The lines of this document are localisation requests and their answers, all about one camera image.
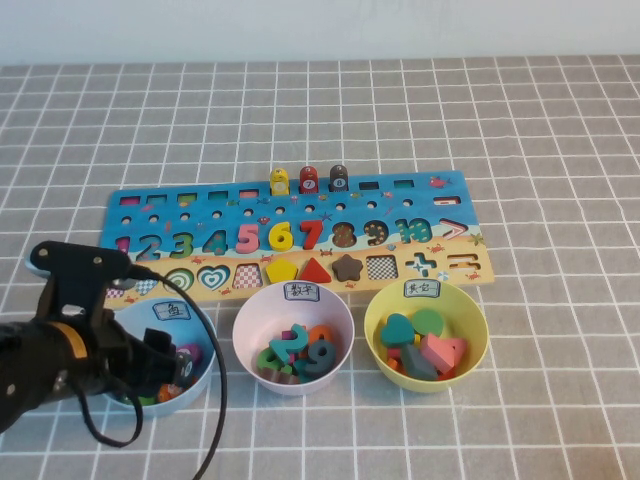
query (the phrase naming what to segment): red peg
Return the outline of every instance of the red peg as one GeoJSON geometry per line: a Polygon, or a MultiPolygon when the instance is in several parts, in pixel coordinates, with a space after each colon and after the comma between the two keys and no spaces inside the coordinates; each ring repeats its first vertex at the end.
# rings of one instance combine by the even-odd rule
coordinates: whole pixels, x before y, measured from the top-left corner
{"type": "Polygon", "coordinates": [[[300,170],[300,193],[318,193],[318,171],[315,168],[300,170]]]}

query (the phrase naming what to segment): white bowl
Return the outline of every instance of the white bowl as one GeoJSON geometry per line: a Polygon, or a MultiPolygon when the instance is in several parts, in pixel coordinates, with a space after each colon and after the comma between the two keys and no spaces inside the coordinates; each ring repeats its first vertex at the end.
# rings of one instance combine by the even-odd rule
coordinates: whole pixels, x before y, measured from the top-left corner
{"type": "Polygon", "coordinates": [[[303,281],[263,288],[247,300],[233,325],[233,348],[242,366],[265,388],[284,395],[305,395],[328,385],[349,357],[354,337],[353,316],[344,301],[321,285],[303,281]],[[306,326],[307,330],[316,325],[331,328],[336,347],[335,366],[308,383],[285,385],[265,380],[257,372],[258,354],[294,323],[306,326]]]}

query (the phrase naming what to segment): wooden puzzle board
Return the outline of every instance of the wooden puzzle board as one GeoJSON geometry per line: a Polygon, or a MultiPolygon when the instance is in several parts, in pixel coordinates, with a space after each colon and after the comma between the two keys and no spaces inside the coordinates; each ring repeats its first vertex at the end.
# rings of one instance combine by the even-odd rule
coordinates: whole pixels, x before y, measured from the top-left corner
{"type": "MultiPolygon", "coordinates": [[[[196,301],[247,298],[269,285],[266,267],[291,262],[299,278],[315,258],[337,292],[377,290],[397,278],[438,278],[453,284],[494,280],[487,249],[462,172],[354,176],[349,190],[272,196],[269,182],[121,190],[112,195],[101,246],[126,250],[131,259],[169,275],[196,301]],[[312,249],[303,245],[304,221],[322,231],[312,249]],[[270,247],[274,225],[289,222],[293,247],[270,247]],[[236,251],[242,225],[256,225],[259,248],[236,251]],[[340,282],[332,264],[349,254],[362,262],[359,280],[340,282]]],[[[110,291],[122,307],[167,291],[153,282],[110,291]]]]}

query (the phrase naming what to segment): yellow pentagon block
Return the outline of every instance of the yellow pentagon block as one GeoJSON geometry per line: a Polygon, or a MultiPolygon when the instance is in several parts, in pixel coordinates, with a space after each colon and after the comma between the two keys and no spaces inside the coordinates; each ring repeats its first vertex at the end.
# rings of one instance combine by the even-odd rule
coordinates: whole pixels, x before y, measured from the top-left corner
{"type": "Polygon", "coordinates": [[[298,267],[284,258],[279,258],[275,262],[270,263],[267,268],[265,268],[265,271],[271,283],[287,282],[296,279],[298,267]]]}

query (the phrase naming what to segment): yellow bowl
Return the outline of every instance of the yellow bowl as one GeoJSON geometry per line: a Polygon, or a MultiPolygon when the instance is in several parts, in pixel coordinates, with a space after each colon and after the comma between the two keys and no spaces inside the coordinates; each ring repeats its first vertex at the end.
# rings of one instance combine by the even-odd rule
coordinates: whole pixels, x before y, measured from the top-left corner
{"type": "Polygon", "coordinates": [[[396,385],[414,392],[434,393],[445,390],[469,375],[482,361],[489,346],[489,327],[480,307],[463,290],[432,279],[400,280],[380,290],[367,308],[364,334],[369,349],[382,373],[396,385]],[[417,380],[393,370],[386,363],[387,349],[380,342],[383,322],[392,313],[410,317],[430,308],[444,316],[444,337],[467,340],[467,352],[450,380],[417,380]]]}

